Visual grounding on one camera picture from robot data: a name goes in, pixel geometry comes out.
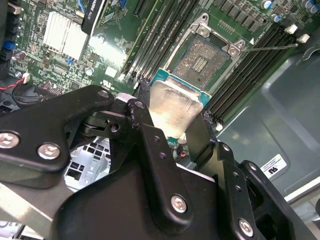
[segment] white connector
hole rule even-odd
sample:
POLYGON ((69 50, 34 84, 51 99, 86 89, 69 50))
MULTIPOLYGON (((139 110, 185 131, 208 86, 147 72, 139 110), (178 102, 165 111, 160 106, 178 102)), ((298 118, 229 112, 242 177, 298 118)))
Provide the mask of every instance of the white connector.
POLYGON ((305 44, 309 40, 310 36, 308 34, 303 34, 297 39, 299 43, 305 44))
POLYGON ((284 31, 288 34, 294 34, 297 31, 298 27, 295 24, 288 26, 284 31))
POLYGON ((31 75, 30 75, 30 73, 25 72, 25 73, 22 75, 22 78, 23 78, 23 84, 26 84, 27 82, 30 81, 31 75))

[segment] sticker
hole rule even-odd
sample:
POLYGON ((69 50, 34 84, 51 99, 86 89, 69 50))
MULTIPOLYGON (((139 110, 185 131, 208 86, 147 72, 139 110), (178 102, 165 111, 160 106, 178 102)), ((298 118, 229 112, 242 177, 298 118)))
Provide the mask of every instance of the sticker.
POLYGON ((107 15, 105 18, 104 18, 104 21, 103 21, 103 24, 109 22, 115 15, 115 12, 112 12, 110 13, 109 15, 107 15))
POLYGON ((280 154, 277 154, 274 158, 268 161, 265 165, 261 167, 262 172, 269 179, 276 175, 281 169, 284 169, 287 166, 287 163, 282 158, 280 154))
POLYGON ((117 74, 117 70, 113 69, 112 67, 108 66, 105 70, 105 74, 109 75, 110 77, 114 78, 117 74))

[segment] screw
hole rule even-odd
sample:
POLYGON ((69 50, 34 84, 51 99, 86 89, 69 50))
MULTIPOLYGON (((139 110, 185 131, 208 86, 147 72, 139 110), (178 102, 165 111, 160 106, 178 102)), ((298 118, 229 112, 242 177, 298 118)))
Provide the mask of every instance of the screw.
POLYGON ((17 146, 20 142, 19 137, 11 132, 0 133, 0 148, 1 149, 11 149, 17 146))
POLYGON ((20 71, 16 71, 16 72, 14 73, 14 76, 15 76, 17 79, 20 79, 20 78, 22 78, 22 73, 21 73, 20 71))
POLYGON ((254 236, 254 230, 246 220, 244 220, 243 218, 240 218, 238 223, 245 235, 247 235, 250 238, 254 236))
POLYGON ((230 151, 230 147, 229 146, 227 146, 226 144, 222 144, 222 147, 224 148, 224 150, 226 150, 226 151, 230 151))
POLYGON ((144 108, 145 108, 144 104, 143 104, 142 102, 140 102, 140 101, 136 101, 136 102, 134 102, 134 104, 135 104, 136 106, 138 106, 139 108, 141 108, 141 109, 144 109, 144 108))
POLYGON ((255 165, 253 165, 251 162, 249 162, 249 166, 252 170, 256 171, 257 167, 255 165))
POLYGON ((108 98, 109 94, 105 90, 100 90, 98 94, 103 98, 108 98))
POLYGON ((38 155, 47 160, 53 160, 59 157, 60 149, 52 143, 46 143, 38 148, 38 155))
POLYGON ((187 211, 187 203, 177 195, 171 197, 171 205, 178 213, 183 214, 187 211))

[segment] cable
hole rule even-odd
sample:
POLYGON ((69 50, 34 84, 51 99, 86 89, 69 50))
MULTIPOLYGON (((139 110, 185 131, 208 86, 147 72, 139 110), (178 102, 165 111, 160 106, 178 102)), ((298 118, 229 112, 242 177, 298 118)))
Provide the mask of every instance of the cable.
POLYGON ((283 50, 298 47, 298 43, 289 44, 287 46, 270 46, 270 47, 260 47, 252 49, 244 49, 241 52, 254 52, 254 51, 264 51, 264 50, 283 50))
POLYGON ((83 3, 81 2, 81 0, 78 0, 78 5, 80 6, 82 12, 83 12, 83 13, 86 13, 86 8, 85 8, 85 6, 83 5, 83 3))
POLYGON ((12 93, 9 93, 9 92, 6 92, 6 91, 0 91, 0 93, 7 94, 7 95, 9 95, 11 97, 19 98, 19 99, 49 99, 50 98, 48 96, 20 96, 18 94, 12 94, 12 93))
POLYGON ((24 78, 21 78, 21 79, 19 79, 18 81, 16 81, 16 83, 10 84, 10 85, 7 86, 7 87, 0 87, 0 90, 7 90, 8 88, 15 87, 15 86, 17 86, 18 84, 22 83, 23 81, 24 81, 24 78))

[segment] capacitor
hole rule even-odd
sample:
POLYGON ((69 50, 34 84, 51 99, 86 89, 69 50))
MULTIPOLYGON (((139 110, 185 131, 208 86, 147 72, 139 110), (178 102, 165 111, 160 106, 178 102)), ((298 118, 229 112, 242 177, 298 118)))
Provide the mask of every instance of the capacitor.
POLYGON ((27 56, 26 52, 21 51, 21 52, 16 53, 15 55, 13 55, 11 57, 11 60, 18 61, 18 60, 24 59, 26 56, 27 56))
POLYGON ((270 9, 271 6, 272 6, 272 1, 270 1, 270 0, 264 0, 261 2, 262 9, 270 9))
POLYGON ((274 22, 274 23, 279 23, 281 21, 281 16, 277 15, 277 14, 272 14, 271 15, 271 20, 274 22))
POLYGON ((85 74, 87 76, 92 76, 94 74, 95 70, 92 68, 92 67, 88 67, 86 70, 85 70, 85 74))
POLYGON ((316 5, 313 5, 312 7, 308 8, 306 11, 311 14, 316 14, 318 10, 319 10, 318 7, 316 5))
POLYGON ((314 4, 312 0, 305 0, 305 1, 302 1, 301 6, 303 8, 310 9, 314 6, 314 4))

